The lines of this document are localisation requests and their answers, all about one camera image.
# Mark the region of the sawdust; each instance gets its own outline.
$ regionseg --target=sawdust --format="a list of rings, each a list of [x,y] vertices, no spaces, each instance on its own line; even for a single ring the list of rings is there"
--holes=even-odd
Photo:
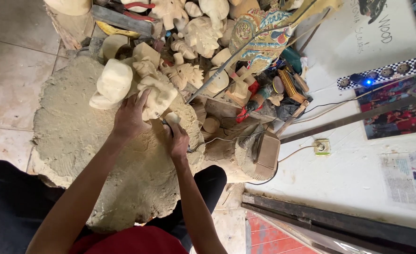
[[[103,65],[77,57],[54,73],[42,88],[41,108],[34,117],[33,171],[54,184],[69,187],[108,137],[117,108],[89,106]],[[181,95],[169,107],[182,118],[191,147],[203,142],[197,116]],[[121,230],[169,215],[180,198],[175,167],[166,151],[168,140],[159,121],[132,140],[121,152],[87,221],[96,230]],[[205,146],[188,160],[192,173],[200,170]]]

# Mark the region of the red handle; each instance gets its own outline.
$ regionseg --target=red handle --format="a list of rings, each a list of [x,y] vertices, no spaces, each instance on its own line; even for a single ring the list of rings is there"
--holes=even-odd
[[[155,4],[145,4],[145,3],[141,3],[141,2],[135,2],[135,3],[129,3],[129,4],[125,4],[124,7],[126,9],[129,9],[131,7],[144,7],[147,9],[152,9],[155,7]]]
[[[123,14],[126,15],[126,16],[128,16],[128,17],[130,17],[130,18],[132,18],[132,19],[135,19],[135,20],[149,20],[149,21],[152,21],[152,22],[155,21],[155,19],[152,18],[152,17],[149,17],[149,16],[141,16],[141,15],[133,15],[129,11],[125,11]]]

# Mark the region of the metal ruler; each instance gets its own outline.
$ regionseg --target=metal ruler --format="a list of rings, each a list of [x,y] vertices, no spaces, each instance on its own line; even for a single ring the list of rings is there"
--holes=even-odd
[[[341,127],[341,126],[344,126],[344,125],[348,125],[350,123],[355,123],[355,122],[358,122],[358,121],[361,121],[361,120],[364,120],[364,119],[368,119],[368,118],[371,118],[371,117],[374,117],[374,116],[378,116],[380,114],[387,113],[389,111],[393,111],[393,110],[396,110],[398,108],[405,107],[405,106],[415,104],[415,103],[416,103],[416,97],[415,96],[409,96],[409,97],[400,99],[398,101],[386,104],[382,107],[377,107],[377,108],[374,108],[370,111],[366,111],[366,112],[363,112],[363,113],[358,113],[358,114],[355,114],[355,115],[352,115],[352,116],[349,116],[349,117],[345,117],[343,119],[339,119],[339,120],[333,121],[331,123],[324,124],[322,126],[313,128],[311,130],[308,130],[308,131],[305,131],[305,132],[302,132],[302,133],[299,133],[299,134],[295,134],[293,136],[283,138],[283,139],[280,140],[280,144],[285,144],[285,143],[295,141],[295,140],[298,140],[298,139],[301,139],[301,138],[304,138],[304,137],[307,137],[307,136],[312,136],[312,135],[315,135],[315,134],[318,134],[318,133],[321,133],[321,132],[324,132],[324,131],[329,131],[329,130],[332,130],[332,129],[335,129],[335,128],[338,128],[338,127]]]

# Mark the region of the electrical outlet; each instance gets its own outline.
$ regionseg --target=electrical outlet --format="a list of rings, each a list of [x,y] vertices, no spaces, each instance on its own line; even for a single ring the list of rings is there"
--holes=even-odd
[[[329,155],[330,154],[330,142],[328,139],[318,139],[312,144],[314,147],[315,155]]]

